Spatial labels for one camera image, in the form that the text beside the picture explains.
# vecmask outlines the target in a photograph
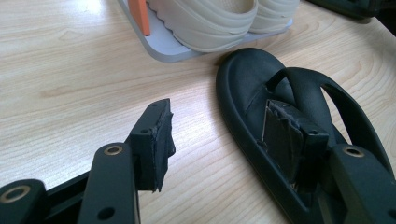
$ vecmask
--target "gray base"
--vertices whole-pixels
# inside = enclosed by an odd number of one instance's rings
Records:
[[[149,6],[148,19],[151,34],[149,36],[144,36],[129,12],[128,0],[119,0],[119,2],[146,51],[154,59],[163,63],[175,63],[204,54],[180,44],[174,38],[172,31],[166,29],[163,21],[157,18],[156,13],[151,10]],[[283,30],[278,32],[259,35],[247,33],[241,43],[247,43],[256,39],[284,33],[289,29],[291,24],[292,20],[290,20],[288,25]]]

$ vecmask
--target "black plastic piece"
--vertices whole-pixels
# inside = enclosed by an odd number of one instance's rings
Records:
[[[15,181],[0,188],[0,223],[38,223],[50,210],[43,182]]]
[[[347,207],[345,223],[396,222],[396,180],[369,150],[338,145],[329,165]]]
[[[348,17],[362,20],[375,17],[381,9],[396,7],[395,0],[308,0]]]
[[[329,135],[293,106],[268,100],[262,139],[292,187],[314,193]]]
[[[152,103],[125,141],[139,158],[136,167],[140,171],[136,181],[139,190],[161,191],[168,170],[168,157],[175,154],[172,117],[169,100]]]
[[[383,9],[376,18],[396,36],[396,8]]]
[[[103,146],[93,158],[78,223],[140,223],[137,197],[132,150]]]
[[[161,189],[175,153],[172,115],[169,99],[149,105],[125,143],[101,147],[91,171],[54,189],[31,179],[3,186],[0,223],[139,223],[137,191]]]

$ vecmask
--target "white shoe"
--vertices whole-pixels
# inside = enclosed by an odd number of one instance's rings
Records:
[[[257,0],[147,0],[184,46],[214,52],[237,45],[256,17]]]
[[[259,9],[249,31],[272,33],[282,30],[294,16],[299,0],[258,0]]]

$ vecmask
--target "metal grommet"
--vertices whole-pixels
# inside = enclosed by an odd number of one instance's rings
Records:
[[[17,186],[7,190],[0,197],[0,203],[14,203],[26,196],[30,191],[30,187],[26,185]]]
[[[105,149],[105,154],[107,156],[115,156],[122,152],[122,147],[120,146],[112,146]]]
[[[357,157],[357,158],[362,158],[364,157],[364,153],[360,150],[358,150],[357,148],[352,148],[352,147],[346,147],[343,149],[343,151],[352,157]]]

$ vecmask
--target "wooden table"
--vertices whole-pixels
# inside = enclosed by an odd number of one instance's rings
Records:
[[[253,47],[344,87],[396,169],[396,38],[302,1],[294,24]],[[215,94],[219,58],[152,59],[117,1],[0,2],[0,186],[37,178],[51,189],[122,142],[151,102],[170,98],[177,153],[161,193],[141,192],[143,223],[287,220],[229,134]],[[335,115],[335,123],[340,121]]]

